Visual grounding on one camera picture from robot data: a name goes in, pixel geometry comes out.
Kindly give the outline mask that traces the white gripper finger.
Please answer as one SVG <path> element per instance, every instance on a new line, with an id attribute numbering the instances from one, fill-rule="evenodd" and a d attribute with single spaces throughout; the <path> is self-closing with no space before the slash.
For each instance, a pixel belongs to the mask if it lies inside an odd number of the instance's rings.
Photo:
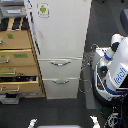
<path id="1" fill-rule="evenodd" d="M 34 128 L 34 126 L 35 126 L 37 120 L 38 120 L 38 119 L 32 119 L 32 120 L 30 120 L 28 128 Z"/>
<path id="2" fill-rule="evenodd" d="M 90 118 L 92 119 L 92 121 L 94 123 L 93 128 L 101 128 L 100 124 L 98 122 L 98 118 L 96 116 L 90 116 Z"/>

